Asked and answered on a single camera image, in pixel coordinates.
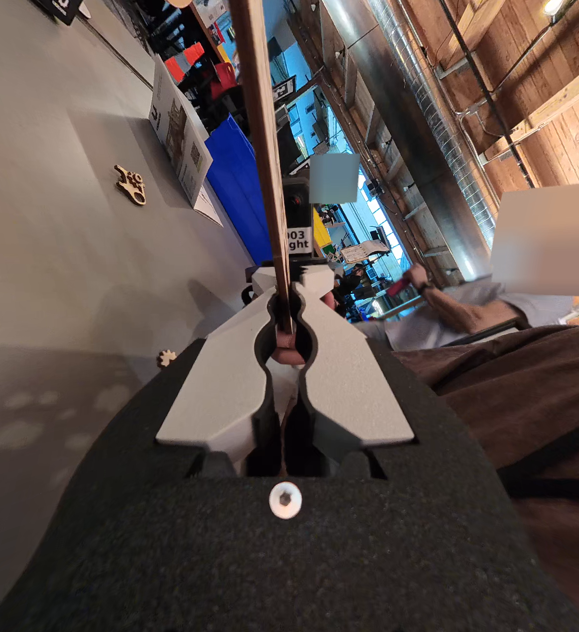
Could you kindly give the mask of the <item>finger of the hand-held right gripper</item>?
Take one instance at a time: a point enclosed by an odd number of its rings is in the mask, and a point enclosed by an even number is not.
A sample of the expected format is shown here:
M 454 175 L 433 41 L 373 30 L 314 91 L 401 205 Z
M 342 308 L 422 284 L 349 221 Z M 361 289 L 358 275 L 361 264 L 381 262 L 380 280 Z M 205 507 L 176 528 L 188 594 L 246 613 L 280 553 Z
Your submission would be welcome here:
M 328 265 L 298 265 L 293 268 L 293 302 L 313 303 L 334 286 L 334 272 Z
M 262 296 L 270 289 L 276 290 L 277 278 L 275 268 L 257 267 L 251 275 L 251 285 L 256 296 Z

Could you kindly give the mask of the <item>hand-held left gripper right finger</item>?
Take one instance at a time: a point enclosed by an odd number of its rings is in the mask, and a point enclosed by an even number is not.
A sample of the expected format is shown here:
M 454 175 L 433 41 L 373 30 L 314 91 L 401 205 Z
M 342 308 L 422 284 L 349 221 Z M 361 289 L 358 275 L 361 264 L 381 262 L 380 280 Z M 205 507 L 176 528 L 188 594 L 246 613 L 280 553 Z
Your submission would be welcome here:
M 410 444 L 415 433 L 369 340 L 303 284 L 293 284 L 296 350 L 308 443 L 341 464 L 348 454 Z

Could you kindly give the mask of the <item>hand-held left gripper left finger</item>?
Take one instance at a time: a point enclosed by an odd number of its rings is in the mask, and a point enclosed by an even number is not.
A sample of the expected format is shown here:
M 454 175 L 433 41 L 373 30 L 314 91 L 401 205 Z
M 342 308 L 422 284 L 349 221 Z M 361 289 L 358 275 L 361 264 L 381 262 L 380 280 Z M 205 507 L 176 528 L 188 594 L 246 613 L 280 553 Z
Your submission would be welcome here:
M 279 473 L 281 432 L 267 362 L 277 348 L 277 291 L 208 335 L 155 440 L 246 462 L 247 473 Z

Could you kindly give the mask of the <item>wooden parts sheet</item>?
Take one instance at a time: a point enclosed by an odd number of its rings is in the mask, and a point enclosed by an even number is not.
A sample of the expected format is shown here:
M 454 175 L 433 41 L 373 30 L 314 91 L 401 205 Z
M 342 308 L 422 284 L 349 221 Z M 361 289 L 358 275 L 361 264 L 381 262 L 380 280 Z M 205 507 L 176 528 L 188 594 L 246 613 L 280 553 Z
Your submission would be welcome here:
M 272 261 L 276 273 L 278 323 L 293 333 L 290 312 L 290 265 L 276 115 L 270 82 L 269 55 L 262 1 L 230 1 L 236 33 L 240 76 L 252 134 Z

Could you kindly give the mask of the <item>wooden frame piece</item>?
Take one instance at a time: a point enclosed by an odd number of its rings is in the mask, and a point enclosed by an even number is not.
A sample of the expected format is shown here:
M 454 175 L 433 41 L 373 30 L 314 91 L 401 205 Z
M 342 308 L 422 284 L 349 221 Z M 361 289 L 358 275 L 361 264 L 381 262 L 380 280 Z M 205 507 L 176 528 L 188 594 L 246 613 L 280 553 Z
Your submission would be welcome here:
M 119 164 L 115 164 L 113 169 L 118 174 L 116 187 L 133 204 L 142 207 L 146 204 L 145 183 L 142 176 L 133 171 L 129 171 Z

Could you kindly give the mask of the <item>black model kit box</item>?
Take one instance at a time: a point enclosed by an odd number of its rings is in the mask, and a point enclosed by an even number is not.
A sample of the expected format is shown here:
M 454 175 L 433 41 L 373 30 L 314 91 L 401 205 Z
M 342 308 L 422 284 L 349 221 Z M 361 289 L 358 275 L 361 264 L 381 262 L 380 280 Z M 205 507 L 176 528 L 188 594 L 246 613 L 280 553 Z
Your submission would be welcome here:
M 83 1 L 32 1 L 49 17 L 70 26 L 80 12 Z

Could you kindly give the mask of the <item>person's right hand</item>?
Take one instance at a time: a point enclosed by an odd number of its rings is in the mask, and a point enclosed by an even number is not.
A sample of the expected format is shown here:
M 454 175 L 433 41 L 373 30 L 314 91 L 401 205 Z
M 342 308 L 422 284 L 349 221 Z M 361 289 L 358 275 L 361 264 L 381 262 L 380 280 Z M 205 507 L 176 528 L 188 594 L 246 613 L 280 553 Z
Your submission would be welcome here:
M 320 300 L 334 311 L 338 306 L 338 301 L 333 295 L 333 290 L 323 295 Z M 305 360 L 296 350 L 295 339 L 295 334 L 285 333 L 280 327 L 277 327 L 276 348 L 272 352 L 272 359 L 281 365 L 289 365 L 292 367 L 304 366 Z

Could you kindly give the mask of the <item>printed paper strip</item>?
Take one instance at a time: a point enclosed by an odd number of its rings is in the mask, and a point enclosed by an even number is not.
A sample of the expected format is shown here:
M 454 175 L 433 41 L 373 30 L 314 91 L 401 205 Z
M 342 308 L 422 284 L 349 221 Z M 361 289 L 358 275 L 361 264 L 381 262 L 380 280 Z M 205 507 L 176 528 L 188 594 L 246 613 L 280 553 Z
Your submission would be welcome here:
M 345 247 L 340 250 L 343 262 L 347 265 L 355 265 L 363 262 L 373 255 L 389 254 L 391 251 L 388 243 L 379 240 L 367 240 L 357 245 Z

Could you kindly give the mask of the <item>blue plastic bin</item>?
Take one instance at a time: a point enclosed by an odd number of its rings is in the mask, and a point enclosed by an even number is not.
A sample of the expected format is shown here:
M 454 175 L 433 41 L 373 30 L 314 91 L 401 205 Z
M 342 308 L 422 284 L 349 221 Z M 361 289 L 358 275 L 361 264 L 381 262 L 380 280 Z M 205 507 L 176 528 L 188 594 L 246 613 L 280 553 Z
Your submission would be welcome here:
M 254 149 L 232 115 L 206 140 L 213 161 L 207 179 L 255 265 L 272 250 Z

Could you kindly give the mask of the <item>white instruction booklet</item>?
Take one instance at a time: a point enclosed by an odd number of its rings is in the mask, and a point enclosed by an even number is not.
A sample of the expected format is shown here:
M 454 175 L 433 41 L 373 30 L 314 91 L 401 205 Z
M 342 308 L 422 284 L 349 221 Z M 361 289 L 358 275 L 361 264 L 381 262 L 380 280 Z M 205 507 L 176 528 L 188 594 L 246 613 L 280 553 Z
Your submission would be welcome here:
M 205 186 L 213 162 L 206 147 L 209 135 L 195 108 L 178 89 L 162 59 L 156 55 L 153 61 L 149 111 L 151 126 L 192 209 L 222 226 Z

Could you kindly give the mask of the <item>red bag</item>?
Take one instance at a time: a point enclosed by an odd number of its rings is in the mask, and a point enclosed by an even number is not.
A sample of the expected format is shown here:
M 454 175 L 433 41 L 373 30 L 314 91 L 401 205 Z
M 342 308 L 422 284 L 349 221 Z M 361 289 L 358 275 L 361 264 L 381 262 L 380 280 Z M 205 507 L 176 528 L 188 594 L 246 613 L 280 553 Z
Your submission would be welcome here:
M 223 62 L 214 65 L 209 85 L 212 102 L 221 99 L 227 91 L 238 87 L 238 80 L 232 63 Z

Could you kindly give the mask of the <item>orange traffic cone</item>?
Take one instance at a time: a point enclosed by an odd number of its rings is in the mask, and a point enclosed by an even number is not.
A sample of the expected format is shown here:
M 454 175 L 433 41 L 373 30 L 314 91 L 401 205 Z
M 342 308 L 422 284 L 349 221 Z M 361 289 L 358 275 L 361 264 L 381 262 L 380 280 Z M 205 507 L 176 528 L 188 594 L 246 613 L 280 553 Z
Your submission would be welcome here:
M 182 83 L 185 76 L 204 57 L 205 53 L 203 45 L 198 42 L 166 59 L 164 64 L 174 83 Z

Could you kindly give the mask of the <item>grey rectangular air duct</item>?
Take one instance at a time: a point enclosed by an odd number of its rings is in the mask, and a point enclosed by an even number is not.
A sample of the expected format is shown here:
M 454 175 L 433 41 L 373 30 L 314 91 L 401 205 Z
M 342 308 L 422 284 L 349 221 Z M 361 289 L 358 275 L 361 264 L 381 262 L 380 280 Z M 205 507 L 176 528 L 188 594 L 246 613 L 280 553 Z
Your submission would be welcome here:
M 483 239 L 427 121 L 404 84 L 368 1 L 323 1 L 333 26 L 380 112 L 413 184 L 432 215 L 465 280 L 491 274 Z

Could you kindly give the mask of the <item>silver ventilation duct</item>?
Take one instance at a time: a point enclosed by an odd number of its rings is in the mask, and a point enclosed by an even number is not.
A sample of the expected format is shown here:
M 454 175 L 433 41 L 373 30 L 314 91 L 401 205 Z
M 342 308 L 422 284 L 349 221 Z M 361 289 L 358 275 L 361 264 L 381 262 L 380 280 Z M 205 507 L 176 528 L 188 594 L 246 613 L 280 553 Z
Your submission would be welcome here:
M 386 42 L 489 248 L 499 198 L 431 67 L 403 1 L 368 1 Z

